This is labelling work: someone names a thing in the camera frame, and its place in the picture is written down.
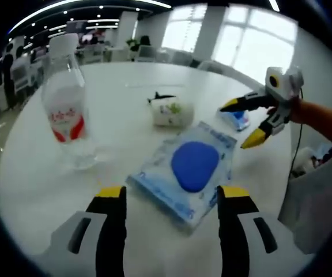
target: white container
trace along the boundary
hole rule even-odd
[[[87,129],[85,82],[74,55],[77,44],[76,33],[51,39],[50,65],[41,96],[53,134],[68,161],[77,169],[86,169],[97,159]]]

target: white round table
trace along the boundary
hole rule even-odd
[[[76,211],[86,210],[102,186],[125,179],[173,130],[152,126],[147,98],[154,92],[183,93],[194,103],[193,125],[203,120],[237,139],[232,182],[248,189],[261,211],[278,216],[291,165],[290,126],[263,145],[243,150],[244,139],[266,116],[250,112],[251,126],[236,133],[216,110],[250,89],[231,78],[184,66],[157,63],[100,63],[82,67],[93,137],[107,149],[105,163],[86,171],[62,164],[38,90],[19,115],[0,165],[0,215],[26,254],[41,253],[51,233]],[[128,188],[125,276],[221,276],[216,207],[192,235],[181,233],[168,215]]]

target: white wall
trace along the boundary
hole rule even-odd
[[[149,36],[153,47],[161,47],[169,17],[170,12],[165,12],[140,20],[135,38],[140,39],[141,36]]]
[[[211,59],[218,33],[224,19],[225,7],[208,6],[193,56],[204,61]]]
[[[317,38],[299,28],[292,65],[301,67],[304,77],[303,96],[332,108],[332,52]],[[295,151],[299,137],[299,125],[292,124],[292,149]],[[303,127],[301,147],[317,149],[320,143],[328,142],[308,126]]]
[[[131,39],[137,19],[138,13],[136,12],[122,12],[118,28],[117,47],[125,46],[126,41]]]

